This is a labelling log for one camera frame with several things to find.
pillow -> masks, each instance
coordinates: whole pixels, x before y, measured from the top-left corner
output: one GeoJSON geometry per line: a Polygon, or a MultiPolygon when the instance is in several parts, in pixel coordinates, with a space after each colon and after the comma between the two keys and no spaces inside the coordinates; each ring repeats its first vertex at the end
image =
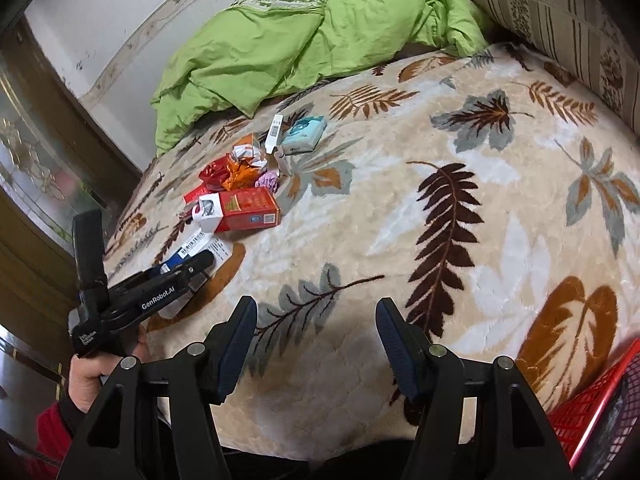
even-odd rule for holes
{"type": "Polygon", "coordinates": [[[565,67],[545,67],[561,84],[578,78],[640,132],[640,66],[599,0],[473,1],[565,67]]]}

barcode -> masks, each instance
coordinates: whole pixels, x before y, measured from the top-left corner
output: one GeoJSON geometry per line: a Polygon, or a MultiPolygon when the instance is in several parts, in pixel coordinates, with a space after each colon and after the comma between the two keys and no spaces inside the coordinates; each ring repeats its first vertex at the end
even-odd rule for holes
{"type": "Polygon", "coordinates": [[[189,251],[191,251],[195,245],[202,240],[202,238],[204,237],[204,232],[200,231],[199,233],[197,233],[195,236],[191,237],[191,240],[189,240],[187,243],[185,243],[182,248],[178,251],[178,254],[180,254],[180,257],[182,259],[185,259],[188,254],[189,251]]]}

fleece blanket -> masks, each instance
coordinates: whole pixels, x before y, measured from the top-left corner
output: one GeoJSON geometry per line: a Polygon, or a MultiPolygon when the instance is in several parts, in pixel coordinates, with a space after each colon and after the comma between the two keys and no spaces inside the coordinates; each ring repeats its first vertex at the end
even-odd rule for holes
{"type": "Polygon", "coordinates": [[[469,56],[490,20],[470,0],[238,0],[171,58],[152,99],[164,153],[210,110],[253,117],[268,96],[391,59],[407,43],[469,56]]]}
{"type": "MultiPolygon", "coordinates": [[[[377,66],[218,115],[148,172],[108,245],[111,283],[163,261],[195,231],[178,218],[198,172],[274,113],[328,127],[291,156],[282,224],[232,232],[233,255],[171,321],[164,358],[202,340],[243,294],[258,329],[213,415],[224,446],[324,460],[413,438],[376,332],[390,296],[460,357],[516,359],[547,410],[585,387],[640,327],[638,138],[561,66],[495,44],[377,66]]],[[[462,438],[472,431],[465,412],[462,438]]]]}

white wall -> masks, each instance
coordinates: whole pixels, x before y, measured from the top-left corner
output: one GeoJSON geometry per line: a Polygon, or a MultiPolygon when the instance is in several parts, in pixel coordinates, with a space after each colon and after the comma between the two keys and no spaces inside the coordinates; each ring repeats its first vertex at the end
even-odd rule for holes
{"type": "Polygon", "coordinates": [[[26,10],[45,54],[78,96],[165,0],[33,0],[26,10]]]}
{"type": "Polygon", "coordinates": [[[174,51],[234,0],[33,0],[46,56],[114,143],[144,170],[156,152],[149,104],[174,51]]]}

human hand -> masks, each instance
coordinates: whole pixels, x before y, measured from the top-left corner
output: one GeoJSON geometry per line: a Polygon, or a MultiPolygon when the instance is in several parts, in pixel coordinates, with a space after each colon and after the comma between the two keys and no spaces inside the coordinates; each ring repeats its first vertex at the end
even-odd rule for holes
{"type": "MultiPolygon", "coordinates": [[[[149,347],[146,344],[146,330],[142,325],[138,327],[138,344],[132,355],[143,363],[151,361],[149,347]]],[[[69,397],[81,412],[87,413],[100,393],[100,376],[110,375],[121,359],[122,357],[105,352],[96,352],[91,357],[79,358],[74,355],[71,358],[69,397]]]]}

